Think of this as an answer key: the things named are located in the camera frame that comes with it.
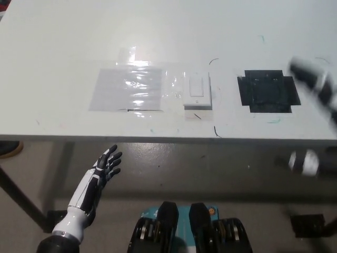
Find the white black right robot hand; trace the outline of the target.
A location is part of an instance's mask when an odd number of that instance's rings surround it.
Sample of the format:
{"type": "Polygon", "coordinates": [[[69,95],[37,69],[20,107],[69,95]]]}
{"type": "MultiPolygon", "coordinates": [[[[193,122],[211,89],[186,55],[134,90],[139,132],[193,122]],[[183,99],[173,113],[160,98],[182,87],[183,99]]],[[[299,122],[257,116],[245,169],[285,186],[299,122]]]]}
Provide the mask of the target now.
{"type": "MultiPolygon", "coordinates": [[[[327,111],[336,126],[336,84],[329,73],[312,64],[292,58],[289,70],[293,77],[305,84],[327,111]]],[[[287,161],[288,168],[306,177],[336,178],[336,163],[319,156],[314,150],[293,151],[287,161]]]]}

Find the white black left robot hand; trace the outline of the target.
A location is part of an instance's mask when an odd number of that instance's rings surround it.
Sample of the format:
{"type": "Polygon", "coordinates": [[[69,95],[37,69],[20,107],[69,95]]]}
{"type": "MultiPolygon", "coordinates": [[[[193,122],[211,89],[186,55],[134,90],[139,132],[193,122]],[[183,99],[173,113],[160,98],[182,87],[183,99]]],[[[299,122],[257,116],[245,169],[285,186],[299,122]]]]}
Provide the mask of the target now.
{"type": "Polygon", "coordinates": [[[109,147],[86,171],[67,207],[66,216],[54,227],[53,236],[61,236],[79,244],[84,230],[96,216],[96,209],[106,184],[118,173],[122,152],[116,152],[117,145],[109,147]]]}

